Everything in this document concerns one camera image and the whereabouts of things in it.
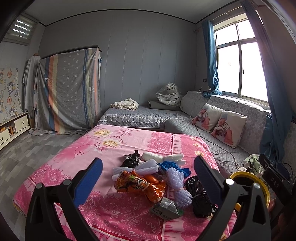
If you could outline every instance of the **window pane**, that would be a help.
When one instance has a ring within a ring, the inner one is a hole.
[[[251,27],[249,20],[245,20],[237,23],[237,27],[239,30],[239,39],[255,38],[253,29]]]
[[[267,101],[265,77],[257,43],[242,44],[242,95]]]
[[[239,91],[239,46],[218,49],[219,89],[238,94]]]
[[[237,36],[237,28],[235,24],[232,24],[226,28],[216,31],[216,35],[217,35],[217,45],[239,40]]]

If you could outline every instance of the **blue gripper pad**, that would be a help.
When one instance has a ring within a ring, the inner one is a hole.
[[[201,181],[212,203],[221,206],[223,203],[222,192],[223,183],[221,178],[213,169],[211,169],[201,156],[194,159],[194,170],[198,179]]]
[[[95,158],[91,166],[86,169],[86,173],[75,188],[73,203],[76,208],[78,208],[80,204],[86,202],[86,199],[94,188],[94,185],[98,181],[102,172],[103,162],[100,158]]]

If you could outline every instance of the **cabinet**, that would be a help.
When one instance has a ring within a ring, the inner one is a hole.
[[[14,127],[14,135],[10,134],[11,131],[9,126]],[[1,123],[0,127],[5,127],[5,130],[0,132],[0,150],[6,146],[13,139],[30,129],[28,122],[28,113],[22,113],[20,115],[14,116],[12,119]]]

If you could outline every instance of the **roller blind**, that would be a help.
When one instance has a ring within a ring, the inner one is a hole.
[[[37,23],[30,16],[21,14],[10,26],[3,41],[29,46]]]

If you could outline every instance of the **tiled floor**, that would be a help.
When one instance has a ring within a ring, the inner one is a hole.
[[[12,205],[15,192],[32,172],[80,137],[25,132],[0,150],[0,212],[21,241],[25,240],[25,217]]]

